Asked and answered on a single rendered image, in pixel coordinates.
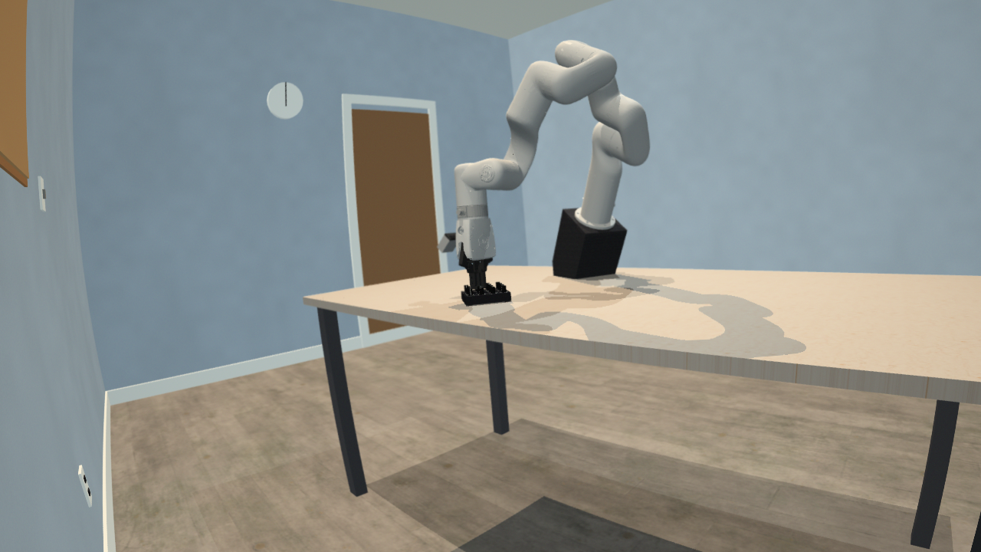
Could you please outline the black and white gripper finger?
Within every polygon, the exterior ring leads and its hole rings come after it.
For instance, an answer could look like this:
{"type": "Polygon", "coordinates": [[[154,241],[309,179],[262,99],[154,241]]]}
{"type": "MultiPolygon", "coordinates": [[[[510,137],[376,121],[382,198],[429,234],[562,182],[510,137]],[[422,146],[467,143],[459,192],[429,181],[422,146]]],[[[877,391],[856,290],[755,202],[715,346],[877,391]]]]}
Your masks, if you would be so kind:
{"type": "Polygon", "coordinates": [[[487,271],[488,263],[490,263],[492,261],[493,261],[493,258],[481,259],[481,261],[477,261],[477,265],[479,265],[479,273],[481,273],[481,287],[482,288],[487,287],[487,283],[486,283],[486,272],[485,271],[487,271]]]}
{"type": "Polygon", "coordinates": [[[477,289],[477,287],[481,286],[481,273],[479,273],[479,265],[477,265],[477,261],[470,261],[470,258],[467,258],[466,254],[464,254],[463,242],[461,243],[461,252],[458,264],[467,269],[471,289],[477,289]]]}

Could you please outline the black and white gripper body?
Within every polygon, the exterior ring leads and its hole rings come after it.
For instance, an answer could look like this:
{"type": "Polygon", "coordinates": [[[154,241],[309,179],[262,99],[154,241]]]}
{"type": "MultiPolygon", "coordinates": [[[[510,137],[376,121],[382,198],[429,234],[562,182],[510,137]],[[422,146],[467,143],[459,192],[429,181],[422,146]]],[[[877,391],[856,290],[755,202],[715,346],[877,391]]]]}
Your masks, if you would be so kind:
{"type": "Polygon", "coordinates": [[[457,218],[456,251],[458,259],[460,258],[462,242],[464,254],[470,258],[470,261],[493,258],[495,256],[495,240],[491,218],[488,216],[457,218]]]}

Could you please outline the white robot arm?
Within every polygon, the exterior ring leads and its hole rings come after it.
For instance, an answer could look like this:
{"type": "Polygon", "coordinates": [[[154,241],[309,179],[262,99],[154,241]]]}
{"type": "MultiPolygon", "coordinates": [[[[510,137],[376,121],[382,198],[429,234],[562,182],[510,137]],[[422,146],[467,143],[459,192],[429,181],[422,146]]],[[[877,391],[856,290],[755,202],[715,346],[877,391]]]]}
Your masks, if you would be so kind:
{"type": "Polygon", "coordinates": [[[567,105],[588,97],[593,118],[599,123],[592,133],[584,202],[575,217],[592,229],[614,227],[612,211],[622,162],[640,166],[651,151],[647,114],[641,104],[618,90],[615,58],[581,43],[559,43],[555,48],[558,65],[536,61],[528,67],[506,112],[511,141],[505,160],[485,159],[455,167],[457,218],[488,216],[486,189],[513,191],[522,184],[535,159],[539,129],[553,101],[567,105]]]}

